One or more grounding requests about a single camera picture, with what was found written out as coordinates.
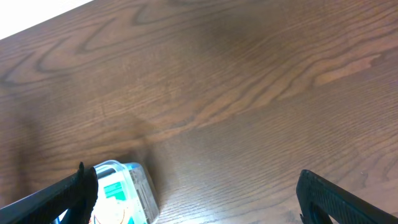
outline plastic container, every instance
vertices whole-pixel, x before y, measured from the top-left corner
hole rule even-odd
[[[106,161],[94,168],[98,176],[98,199],[89,223],[153,224],[157,221],[159,209],[150,180],[140,164]]]

